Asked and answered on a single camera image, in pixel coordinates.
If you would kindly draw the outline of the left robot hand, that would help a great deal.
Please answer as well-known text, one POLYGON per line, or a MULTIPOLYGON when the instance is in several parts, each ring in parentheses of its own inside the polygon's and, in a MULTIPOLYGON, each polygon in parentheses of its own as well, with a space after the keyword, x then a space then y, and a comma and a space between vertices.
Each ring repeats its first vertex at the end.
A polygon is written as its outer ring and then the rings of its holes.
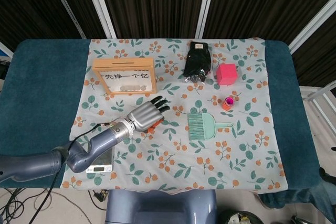
POLYGON ((162 96, 157 96, 151 101, 147 101, 132 110, 126 120, 137 132, 143 132, 154 126, 157 122, 164 119, 163 113, 168 111, 168 100, 162 96))

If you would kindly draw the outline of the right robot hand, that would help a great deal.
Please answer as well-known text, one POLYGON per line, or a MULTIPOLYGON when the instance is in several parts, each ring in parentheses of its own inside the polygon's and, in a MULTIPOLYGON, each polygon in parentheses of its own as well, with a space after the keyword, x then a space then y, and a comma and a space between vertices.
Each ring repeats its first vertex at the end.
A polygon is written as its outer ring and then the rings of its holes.
POLYGON ((328 182, 328 183, 336 185, 336 177, 327 174, 326 171, 322 167, 319 168, 319 174, 320 174, 320 177, 325 182, 328 182))

